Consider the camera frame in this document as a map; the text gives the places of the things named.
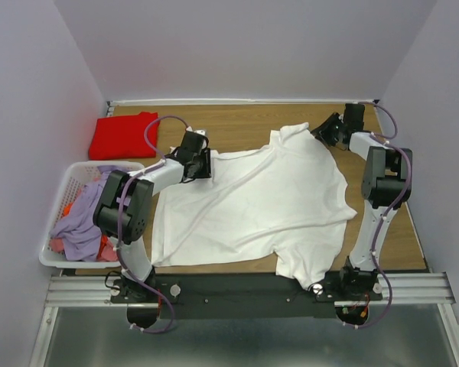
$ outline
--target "lavender garment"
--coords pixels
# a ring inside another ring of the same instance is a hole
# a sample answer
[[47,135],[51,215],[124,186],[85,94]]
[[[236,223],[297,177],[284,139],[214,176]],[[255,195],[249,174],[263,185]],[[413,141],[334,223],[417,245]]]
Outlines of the lavender garment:
[[99,253],[100,228],[93,225],[93,212],[114,170],[125,167],[99,166],[100,180],[87,183],[71,206],[70,213],[58,220],[50,232],[52,239],[63,239],[64,253],[69,261],[95,261]]

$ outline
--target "laundry basket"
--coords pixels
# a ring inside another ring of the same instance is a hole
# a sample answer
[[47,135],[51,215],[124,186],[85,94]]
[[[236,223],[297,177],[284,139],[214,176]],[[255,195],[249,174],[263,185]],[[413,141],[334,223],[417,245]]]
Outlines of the laundry basket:
[[[56,201],[54,202],[54,208],[51,212],[47,224],[47,236],[44,239],[41,253],[39,254],[39,260],[41,264],[46,266],[53,266],[55,268],[75,269],[102,269],[115,268],[120,266],[118,261],[68,261],[64,254],[54,252],[49,246],[49,232],[52,230],[52,228],[54,228],[56,222],[61,218],[65,206],[72,203],[77,198],[78,190],[80,190],[83,185],[100,177],[101,173],[97,167],[106,165],[126,167],[128,171],[138,171],[144,167],[140,163],[128,161],[87,161],[78,162],[68,167],[63,181],[61,182]],[[138,241],[144,245],[142,237]]]

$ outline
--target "red cloth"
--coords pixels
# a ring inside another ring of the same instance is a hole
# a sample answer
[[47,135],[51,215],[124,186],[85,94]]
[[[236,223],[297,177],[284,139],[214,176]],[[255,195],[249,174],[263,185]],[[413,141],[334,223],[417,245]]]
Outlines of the red cloth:
[[[121,158],[152,158],[156,153],[145,141],[146,126],[158,118],[158,113],[142,112],[139,115],[106,117],[97,120],[95,134],[89,149],[94,161]],[[148,132],[148,140],[156,147],[158,125]]]

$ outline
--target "white wall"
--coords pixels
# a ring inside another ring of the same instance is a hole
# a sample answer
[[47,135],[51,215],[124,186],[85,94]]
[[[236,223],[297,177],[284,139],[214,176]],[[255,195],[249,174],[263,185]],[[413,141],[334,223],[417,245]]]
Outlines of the white wall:
[[413,149],[413,219],[430,265],[448,273],[459,317],[459,0],[439,0],[382,102]]
[[51,0],[0,0],[0,366],[28,365],[50,272],[40,240],[103,98]]
[[55,0],[107,99],[379,98],[435,0]]

